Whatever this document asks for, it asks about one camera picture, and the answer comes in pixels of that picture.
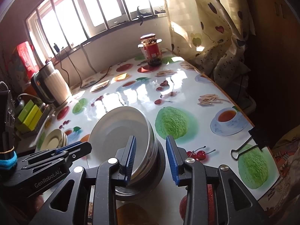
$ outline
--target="jar lid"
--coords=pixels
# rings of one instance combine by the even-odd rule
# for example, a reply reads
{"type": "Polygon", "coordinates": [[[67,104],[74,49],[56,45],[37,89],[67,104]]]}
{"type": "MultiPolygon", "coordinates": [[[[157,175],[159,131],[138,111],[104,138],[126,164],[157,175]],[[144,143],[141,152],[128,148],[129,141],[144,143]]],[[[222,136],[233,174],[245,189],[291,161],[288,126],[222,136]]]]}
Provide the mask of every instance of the jar lid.
{"type": "Polygon", "coordinates": [[[155,37],[155,34],[148,34],[148,35],[143,35],[140,40],[144,40],[144,39],[149,39],[151,37],[155,37]]]}

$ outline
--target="electric kettle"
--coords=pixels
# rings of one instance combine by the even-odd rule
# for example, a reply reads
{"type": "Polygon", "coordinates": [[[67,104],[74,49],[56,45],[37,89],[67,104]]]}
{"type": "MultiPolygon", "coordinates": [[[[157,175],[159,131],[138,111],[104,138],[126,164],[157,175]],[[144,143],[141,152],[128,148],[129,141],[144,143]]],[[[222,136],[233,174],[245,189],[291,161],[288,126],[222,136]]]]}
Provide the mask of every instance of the electric kettle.
{"type": "Polygon", "coordinates": [[[67,83],[52,62],[32,76],[31,85],[43,102],[53,104],[55,108],[65,105],[71,96],[67,83]]]}

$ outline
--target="jar of sauce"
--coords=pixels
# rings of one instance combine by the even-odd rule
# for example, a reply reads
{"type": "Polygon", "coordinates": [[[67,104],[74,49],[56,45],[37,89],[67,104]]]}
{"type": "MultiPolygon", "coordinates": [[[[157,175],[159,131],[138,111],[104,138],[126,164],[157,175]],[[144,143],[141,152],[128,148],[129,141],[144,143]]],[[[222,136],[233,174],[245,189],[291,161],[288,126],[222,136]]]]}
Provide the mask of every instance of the jar of sauce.
{"type": "Polygon", "coordinates": [[[159,50],[155,34],[143,35],[140,38],[144,49],[147,52],[147,61],[150,66],[158,66],[161,64],[161,52],[159,50]]]}

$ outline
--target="yellow curtain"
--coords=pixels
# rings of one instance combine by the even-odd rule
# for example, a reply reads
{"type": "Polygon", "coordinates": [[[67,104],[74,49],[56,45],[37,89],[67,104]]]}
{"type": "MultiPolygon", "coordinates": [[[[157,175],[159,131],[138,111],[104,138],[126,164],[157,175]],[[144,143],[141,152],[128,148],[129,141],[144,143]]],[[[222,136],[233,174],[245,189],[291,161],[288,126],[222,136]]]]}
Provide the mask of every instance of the yellow curtain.
{"type": "Polygon", "coordinates": [[[249,32],[255,34],[247,0],[165,0],[172,49],[225,88],[247,73],[249,32]]]}

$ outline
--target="triangular cutout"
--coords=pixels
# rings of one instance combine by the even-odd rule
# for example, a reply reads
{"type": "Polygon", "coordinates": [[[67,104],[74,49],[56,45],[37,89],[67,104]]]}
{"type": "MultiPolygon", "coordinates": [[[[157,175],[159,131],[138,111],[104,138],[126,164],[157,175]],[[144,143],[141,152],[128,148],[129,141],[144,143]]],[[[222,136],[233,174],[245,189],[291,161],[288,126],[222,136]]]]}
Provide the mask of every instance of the triangular cutout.
{"type": "Polygon", "coordinates": [[[66,212],[68,210],[74,183],[74,180],[69,180],[66,185],[60,190],[60,192],[50,204],[50,207],[52,209],[62,212],[66,212]]]}
{"type": "Polygon", "coordinates": [[[245,196],[244,192],[240,189],[240,187],[236,184],[236,182],[232,179],[229,179],[228,182],[229,182],[235,210],[239,211],[251,207],[251,202],[245,196]]]}

